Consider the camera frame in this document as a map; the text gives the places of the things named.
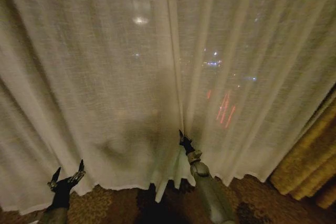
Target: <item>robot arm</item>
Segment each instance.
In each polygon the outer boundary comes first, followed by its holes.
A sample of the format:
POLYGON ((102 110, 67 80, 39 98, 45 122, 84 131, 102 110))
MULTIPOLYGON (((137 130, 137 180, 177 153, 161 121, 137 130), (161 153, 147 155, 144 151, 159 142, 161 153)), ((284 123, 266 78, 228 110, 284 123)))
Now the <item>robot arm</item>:
POLYGON ((70 207, 70 191, 84 177, 84 163, 81 160, 78 172, 72 177, 62 179, 57 182, 61 167, 54 173, 48 186, 55 193, 52 204, 43 213, 39 224, 65 224, 67 223, 67 213, 70 207))
POLYGON ((192 148, 191 142, 180 131, 180 145, 186 150, 191 174, 210 220, 215 224, 234 224, 235 217, 229 202, 210 175, 209 168, 201 162, 202 152, 192 148))

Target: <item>drape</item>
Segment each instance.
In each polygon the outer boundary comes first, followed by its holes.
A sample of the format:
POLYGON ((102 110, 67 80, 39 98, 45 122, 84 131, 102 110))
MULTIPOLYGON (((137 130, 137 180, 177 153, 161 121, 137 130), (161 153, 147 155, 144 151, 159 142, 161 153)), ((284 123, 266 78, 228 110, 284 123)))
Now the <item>drape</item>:
POLYGON ((178 129, 228 185, 264 181, 336 81, 334 0, 0 0, 0 203, 194 185, 178 129))
POLYGON ((297 200, 317 194, 323 208, 336 200, 336 93, 331 100, 270 177, 279 192, 297 200))

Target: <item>patterned carpet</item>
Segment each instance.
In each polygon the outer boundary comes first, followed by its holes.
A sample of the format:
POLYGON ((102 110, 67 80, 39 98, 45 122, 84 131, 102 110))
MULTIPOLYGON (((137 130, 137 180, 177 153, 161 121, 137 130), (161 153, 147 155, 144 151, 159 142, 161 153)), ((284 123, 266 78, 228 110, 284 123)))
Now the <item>patterned carpet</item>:
MULTIPOLYGON (((241 224, 305 223, 332 224, 336 220, 335 208, 320 209, 309 200, 296 201, 280 195, 271 184, 261 183, 246 176, 234 179, 230 187, 220 181, 241 224)), ((79 197, 71 194, 68 223, 202 223, 210 224, 195 188, 186 180, 180 190, 169 182, 160 204, 154 202, 155 187, 149 190, 106 190, 96 186, 79 197)), ((42 211, 20 216, 17 212, 0 212, 0 223, 21 224, 36 219, 42 211)))

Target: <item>mechanical claw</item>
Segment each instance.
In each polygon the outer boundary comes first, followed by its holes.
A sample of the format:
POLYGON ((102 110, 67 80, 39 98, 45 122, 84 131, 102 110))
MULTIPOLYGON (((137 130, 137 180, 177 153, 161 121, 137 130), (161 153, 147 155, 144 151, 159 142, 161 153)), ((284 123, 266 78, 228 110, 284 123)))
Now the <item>mechanical claw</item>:
POLYGON ((191 146, 192 140, 184 135, 181 130, 180 132, 180 145, 182 145, 185 149, 185 155, 188 155, 190 152, 194 152, 195 149, 191 146))
MULTIPOLYGON (((61 171, 61 167, 57 169, 57 171, 53 174, 53 177, 51 178, 51 181, 47 183, 47 185, 50 187, 51 191, 55 191, 57 187, 57 180, 59 177, 61 171)), ((69 184, 78 184, 78 182, 84 177, 84 174, 86 172, 84 171, 84 162, 83 160, 80 161, 78 172, 75 172, 71 177, 67 178, 67 183, 69 184)))

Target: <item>metal finger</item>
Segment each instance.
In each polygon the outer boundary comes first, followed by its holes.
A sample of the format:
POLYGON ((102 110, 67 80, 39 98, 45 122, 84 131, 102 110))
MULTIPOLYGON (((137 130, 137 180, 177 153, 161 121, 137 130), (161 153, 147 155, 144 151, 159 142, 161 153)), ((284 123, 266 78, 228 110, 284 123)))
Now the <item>metal finger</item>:
POLYGON ((183 133, 181 130, 178 130, 180 132, 180 145, 183 145, 183 133))
POLYGON ((86 172, 84 170, 82 170, 80 172, 76 172, 71 178, 69 178, 67 180, 67 182, 68 183, 73 183, 73 182, 77 182, 78 183, 78 181, 80 181, 83 178, 83 176, 84 176, 85 173, 86 172))
POLYGON ((51 181, 57 181, 59 177, 59 173, 61 172, 61 167, 57 169, 57 171, 53 174, 53 177, 51 178, 51 181))
POLYGON ((78 168, 79 172, 82 171, 82 170, 84 170, 84 161, 83 160, 80 161, 79 168, 78 168))

